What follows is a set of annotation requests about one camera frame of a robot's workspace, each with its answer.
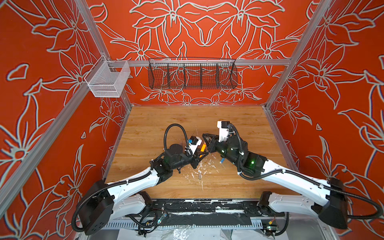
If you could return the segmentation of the orange marker pen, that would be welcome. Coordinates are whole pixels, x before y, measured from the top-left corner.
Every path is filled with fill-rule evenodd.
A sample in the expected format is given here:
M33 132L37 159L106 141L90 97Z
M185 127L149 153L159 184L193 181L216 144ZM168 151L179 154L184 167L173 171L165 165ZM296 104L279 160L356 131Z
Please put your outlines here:
M202 148L201 148L201 152L204 152L205 149L206 149L207 145L206 144L203 144Z

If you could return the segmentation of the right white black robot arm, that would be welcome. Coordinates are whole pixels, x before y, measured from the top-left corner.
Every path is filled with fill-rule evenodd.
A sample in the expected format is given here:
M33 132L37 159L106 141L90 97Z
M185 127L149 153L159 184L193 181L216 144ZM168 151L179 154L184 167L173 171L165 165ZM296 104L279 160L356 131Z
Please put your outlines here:
M345 230L348 220L378 219L384 211L380 204L363 196L346 192L342 181L331 178L321 180L282 167L268 158L248 151L247 142L236 135L221 140L218 135L203 134L210 153L219 153L237 168L238 174L247 181L264 180L283 186L298 193L294 196L279 196L263 193L261 208L270 212L300 213L318 217L323 223ZM348 199L354 198L372 205L373 214L349 215Z

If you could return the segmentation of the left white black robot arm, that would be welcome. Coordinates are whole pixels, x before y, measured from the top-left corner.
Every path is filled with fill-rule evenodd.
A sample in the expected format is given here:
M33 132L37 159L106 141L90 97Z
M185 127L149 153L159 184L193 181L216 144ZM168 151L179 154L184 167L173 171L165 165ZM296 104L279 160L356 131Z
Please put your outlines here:
M180 171L187 165L196 168L209 154L198 147L190 149L193 154L187 156L181 145L173 144L136 175L109 184L103 180L94 183L76 206L71 219L72 229L92 235L109 220L139 214L146 206L139 192L165 182L174 170Z

